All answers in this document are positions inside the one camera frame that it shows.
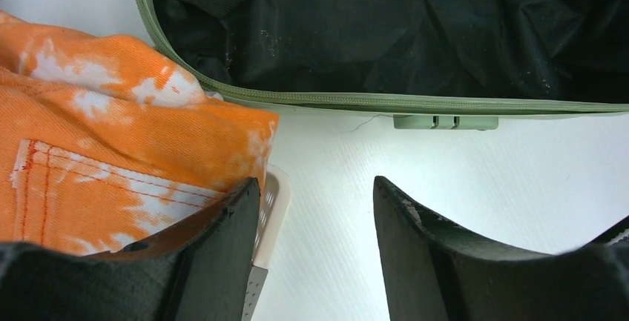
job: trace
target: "red stitching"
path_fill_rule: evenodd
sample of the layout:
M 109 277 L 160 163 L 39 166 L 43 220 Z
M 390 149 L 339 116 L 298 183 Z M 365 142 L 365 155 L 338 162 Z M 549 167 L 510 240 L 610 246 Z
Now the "red stitching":
M 56 89 L 49 89 L 49 90 L 43 90 L 43 91 L 36 91 L 35 93 L 33 93 L 34 96 L 37 95 L 43 95 L 45 93 L 52 93 L 53 91 L 60 91 L 63 90 L 63 87 L 58 87 Z
M 76 159 L 68 158 L 68 157 L 66 157 L 66 156 L 58 156 L 58 155 L 56 155 L 56 154 L 51 154 L 51 156 L 55 156 L 55 157 L 57 157 L 57 158 L 67 159 L 67 160 L 69 160 L 69 161 L 71 161 L 71 162 L 77 162 L 77 163 L 79 163 L 79 164 L 87 165 L 88 167 L 96 168 L 96 169 L 99 169 L 99 170 L 103 171 L 103 169 L 102 169 L 101 167 L 99 167 L 98 165 L 88 164 L 87 162 L 81 162 L 81 161 L 76 160 Z M 158 187 L 160 187 L 160 188 L 167 188 L 167 189 L 169 189 L 169 190 L 179 191 L 180 193 L 189 193 L 190 195 L 195 195 L 195 196 L 199 196 L 199 197 L 205 197 L 206 199 L 207 199 L 207 198 L 211 198 L 211 197 L 213 197 L 213 196 L 209 196 L 209 195 L 203 195 L 203 194 L 201 194 L 201 193 L 192 193 L 192 192 L 190 192 L 190 191 L 184 191 L 184 190 L 180 190 L 180 189 L 177 189 L 177 188 L 171 188 L 171 187 L 169 187 L 169 186 L 167 186 L 167 185 L 160 185 L 160 184 L 156 184 L 156 183 L 153 183 L 153 182 L 145 182 L 144 180 L 138 180 L 138 179 L 130 178 L 130 177 L 128 177 L 128 176 L 124 176 L 124 175 L 122 175 L 122 174 L 115 173 L 115 172 L 113 172 L 113 171 L 107 171 L 107 172 L 108 172 L 109 174 L 111 174 L 111 175 L 119 176 L 119 177 L 121 177 L 121 178 L 123 178 L 123 179 L 129 179 L 129 180 L 133 180 L 133 181 L 135 181 L 135 182 L 141 182 L 141 183 L 143 183 L 143 184 L 149 184 L 149 185 L 153 185 L 153 186 L 158 186 Z
M 50 177 L 50 146 L 46 150 L 46 174 L 44 176 L 44 220 L 42 221 L 41 245 L 44 245 L 44 232 L 46 231 L 46 219 L 48 215 L 48 180 Z
M 34 165 L 41 165 L 42 167 L 45 167 L 45 165 L 43 165 L 43 164 L 41 164 L 41 163 L 36 163 L 36 162 L 34 162 L 33 164 L 34 164 Z M 58 168 L 58 167 L 48 167 L 48 168 L 49 168 L 49 169 L 59 169 L 59 170 L 62 170 L 62 171 L 66 171 L 64 168 Z M 151 195 L 151 194 L 149 194 L 149 193 L 140 193 L 139 191 L 132 191 L 132 190 L 129 190 L 129 189 L 124 188 L 124 187 L 122 187 L 122 186 L 115 185 L 115 184 L 112 184 L 112 183 L 110 183 L 110 182 L 106 182 L 106 181 L 105 181 L 105 180 L 103 180 L 103 179 L 98 179 L 98 178 L 95 178 L 95 177 L 93 177 L 93 176 L 89 176 L 89 175 L 85 175 L 85 174 L 77 173 L 77 172 L 75 172 L 75 171 L 70 171 L 70 172 L 71 172 L 71 173 L 74 173 L 74 174 L 76 174 L 76 175 L 84 176 L 84 177 L 86 177 L 86 178 L 91 178 L 91 179 L 94 179 L 94 180 L 96 180 L 96 181 L 102 182 L 102 183 L 103 183 L 103 184 L 105 184 L 105 185 L 110 185 L 110 186 L 112 186 L 112 187 L 114 187 L 114 188 L 118 188 L 118 189 L 121 189 L 121 190 L 127 191 L 127 192 L 129 192 L 129 193 L 137 193 L 137 194 L 139 194 L 139 195 L 145 195 L 145 196 L 156 197 L 157 199 L 166 200 L 166 201 L 170 201 L 170 202 L 177 202 L 177 203 L 179 203 L 179 204 L 184 204 L 184 205 L 188 205 L 188 206 L 194 206 L 195 208 L 204 208 L 204 207 L 205 207 L 205 206 L 199 206 L 199 205 L 191 204 L 191 203 L 189 203 L 189 202 L 183 202 L 183 201 L 178 201 L 178 200 L 168 199 L 168 198 L 161 197 L 161 196 L 158 196 L 158 195 Z
M 30 175 L 30 169 L 33 167 L 33 156 L 35 155 L 35 141 L 28 143 L 28 153 L 26 155 L 26 164 L 24 164 L 23 170 L 26 171 L 26 177 L 24 178 L 24 217 L 22 218 L 22 240 L 26 235 L 26 213 L 28 212 L 28 176 Z

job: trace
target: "white table surface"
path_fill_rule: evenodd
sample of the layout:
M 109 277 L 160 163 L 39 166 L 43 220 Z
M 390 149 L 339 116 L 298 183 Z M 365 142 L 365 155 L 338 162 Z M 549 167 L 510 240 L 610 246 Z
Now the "white table surface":
M 151 42 L 134 0 L 0 0 L 28 21 Z M 384 175 L 480 234 L 577 248 L 629 214 L 629 116 L 394 130 L 392 119 L 284 115 L 271 162 L 293 185 L 256 321 L 387 320 L 372 184 Z

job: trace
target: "zipper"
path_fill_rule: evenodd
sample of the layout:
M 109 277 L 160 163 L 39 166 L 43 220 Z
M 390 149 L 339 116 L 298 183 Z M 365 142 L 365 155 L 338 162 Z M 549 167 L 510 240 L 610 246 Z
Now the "zipper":
M 629 111 L 626 104 L 601 104 L 530 99 L 475 99 L 460 97 L 413 96 L 382 93 L 277 93 L 245 89 L 218 82 L 184 62 L 159 30 L 157 20 L 144 0 L 136 0 L 139 14 L 156 49 L 190 71 L 201 85 L 237 101 L 348 110 L 381 110 L 399 113 L 470 113 L 496 114 L 574 114 L 620 113 Z

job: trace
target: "tie-dye shirt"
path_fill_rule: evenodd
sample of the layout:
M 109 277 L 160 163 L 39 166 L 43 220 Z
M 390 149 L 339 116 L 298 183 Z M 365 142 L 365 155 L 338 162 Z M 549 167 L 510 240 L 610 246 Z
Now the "tie-dye shirt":
M 130 36 L 0 12 L 0 241 L 119 251 L 263 184 L 274 113 L 208 95 Z

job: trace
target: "white plastic basket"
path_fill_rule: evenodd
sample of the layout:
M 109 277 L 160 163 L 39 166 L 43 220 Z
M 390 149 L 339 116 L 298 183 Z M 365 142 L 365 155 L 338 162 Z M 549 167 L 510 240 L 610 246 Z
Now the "white plastic basket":
M 264 202 L 257 223 L 254 256 L 251 261 L 242 321 L 249 321 L 253 317 L 266 274 L 269 273 L 269 261 L 277 235 L 291 203 L 291 194 L 289 177 L 278 167 L 269 164 L 266 168 Z

